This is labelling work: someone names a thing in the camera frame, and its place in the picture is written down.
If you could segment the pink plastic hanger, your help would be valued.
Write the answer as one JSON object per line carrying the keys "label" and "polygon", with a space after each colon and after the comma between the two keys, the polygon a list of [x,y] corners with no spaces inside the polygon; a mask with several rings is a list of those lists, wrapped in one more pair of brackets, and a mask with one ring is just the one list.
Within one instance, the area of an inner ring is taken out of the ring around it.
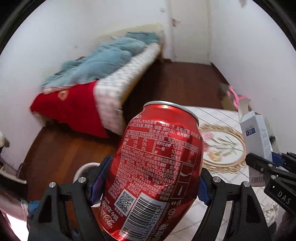
{"label": "pink plastic hanger", "polygon": [[238,108],[239,108],[240,100],[247,98],[247,96],[245,96],[245,95],[237,94],[231,85],[228,85],[226,94],[231,99],[231,102],[236,110],[238,110]]}

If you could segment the red blanket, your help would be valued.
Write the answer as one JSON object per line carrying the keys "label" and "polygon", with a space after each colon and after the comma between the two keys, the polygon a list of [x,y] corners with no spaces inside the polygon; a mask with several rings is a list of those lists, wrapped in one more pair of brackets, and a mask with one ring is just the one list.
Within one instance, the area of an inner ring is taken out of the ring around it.
{"label": "red blanket", "polygon": [[93,81],[49,94],[41,93],[31,104],[31,112],[65,123],[76,132],[107,138],[96,108],[95,84]]}

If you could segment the blue cloth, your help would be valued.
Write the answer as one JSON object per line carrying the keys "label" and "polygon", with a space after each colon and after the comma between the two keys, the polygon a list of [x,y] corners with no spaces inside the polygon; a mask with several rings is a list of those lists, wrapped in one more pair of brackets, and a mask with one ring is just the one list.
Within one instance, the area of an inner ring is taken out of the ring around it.
{"label": "blue cloth", "polygon": [[39,201],[30,201],[28,204],[28,215],[34,215],[39,205]]}

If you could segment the white trash bin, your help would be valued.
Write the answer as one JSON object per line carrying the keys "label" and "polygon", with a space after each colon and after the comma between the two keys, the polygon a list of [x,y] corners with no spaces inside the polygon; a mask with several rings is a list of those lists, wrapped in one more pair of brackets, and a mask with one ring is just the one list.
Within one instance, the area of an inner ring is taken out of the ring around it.
{"label": "white trash bin", "polygon": [[100,206],[104,190],[102,173],[103,166],[100,163],[86,163],[76,171],[73,178],[73,183],[81,178],[86,179],[85,194],[92,207]]}

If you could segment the red cola can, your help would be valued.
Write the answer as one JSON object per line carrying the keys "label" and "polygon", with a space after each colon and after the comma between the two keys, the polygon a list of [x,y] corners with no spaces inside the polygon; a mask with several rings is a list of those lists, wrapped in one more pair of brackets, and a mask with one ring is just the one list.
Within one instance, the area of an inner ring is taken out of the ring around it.
{"label": "red cola can", "polygon": [[165,240],[197,198],[204,141],[184,106],[151,101],[108,170],[99,223],[108,240]]}

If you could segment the brown cardboard box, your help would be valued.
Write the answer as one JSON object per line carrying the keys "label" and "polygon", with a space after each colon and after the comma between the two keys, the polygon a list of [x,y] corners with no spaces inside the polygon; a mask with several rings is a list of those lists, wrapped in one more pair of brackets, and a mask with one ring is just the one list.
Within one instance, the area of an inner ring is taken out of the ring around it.
{"label": "brown cardboard box", "polygon": [[225,110],[232,110],[232,111],[238,111],[234,108],[231,99],[227,96],[226,91],[227,91],[228,85],[221,83],[220,88],[219,88],[219,96],[220,96],[220,102],[222,104],[222,107]]}

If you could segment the bed with patterned mattress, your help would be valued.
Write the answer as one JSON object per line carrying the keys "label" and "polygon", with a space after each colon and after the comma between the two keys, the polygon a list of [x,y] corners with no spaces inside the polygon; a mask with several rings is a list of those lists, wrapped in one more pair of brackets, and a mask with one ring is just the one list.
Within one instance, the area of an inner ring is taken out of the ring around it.
{"label": "bed with patterned mattress", "polygon": [[[162,56],[165,34],[160,24],[149,24],[134,28],[127,28],[108,35],[100,36],[95,43],[95,49],[103,43],[112,41],[115,37],[124,36],[127,32],[154,32],[159,37],[158,44],[149,44],[148,47],[137,56],[117,69],[107,77],[96,81],[93,93],[96,108],[99,112],[101,123],[108,132],[121,135],[125,128],[122,106],[132,92],[140,78],[150,66]],[[38,113],[32,113],[41,120],[52,120]]]}

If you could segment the teal blanket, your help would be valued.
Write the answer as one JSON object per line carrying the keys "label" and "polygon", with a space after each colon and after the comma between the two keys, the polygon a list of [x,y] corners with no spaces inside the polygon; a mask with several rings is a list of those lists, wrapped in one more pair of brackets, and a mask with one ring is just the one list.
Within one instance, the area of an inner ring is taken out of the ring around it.
{"label": "teal blanket", "polygon": [[43,92],[55,92],[107,77],[142,53],[149,44],[158,42],[159,37],[154,32],[127,32],[115,37],[99,45],[88,56],[63,63],[59,72],[43,81]]}

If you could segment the white grey cardboard box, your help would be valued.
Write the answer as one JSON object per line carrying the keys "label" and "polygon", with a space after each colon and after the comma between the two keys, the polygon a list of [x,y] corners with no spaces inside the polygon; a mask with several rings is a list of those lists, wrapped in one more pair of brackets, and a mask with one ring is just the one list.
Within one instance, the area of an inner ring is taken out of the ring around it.
{"label": "white grey cardboard box", "polygon": [[243,98],[239,101],[238,116],[242,130],[246,152],[256,154],[267,161],[272,161],[272,148],[261,114],[249,110],[251,100]]}

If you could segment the white door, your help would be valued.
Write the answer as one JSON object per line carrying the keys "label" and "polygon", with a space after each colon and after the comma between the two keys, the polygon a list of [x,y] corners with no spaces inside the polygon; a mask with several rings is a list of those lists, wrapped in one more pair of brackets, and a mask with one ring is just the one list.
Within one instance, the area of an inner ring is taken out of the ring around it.
{"label": "white door", "polygon": [[210,64],[209,1],[168,1],[176,62]]}

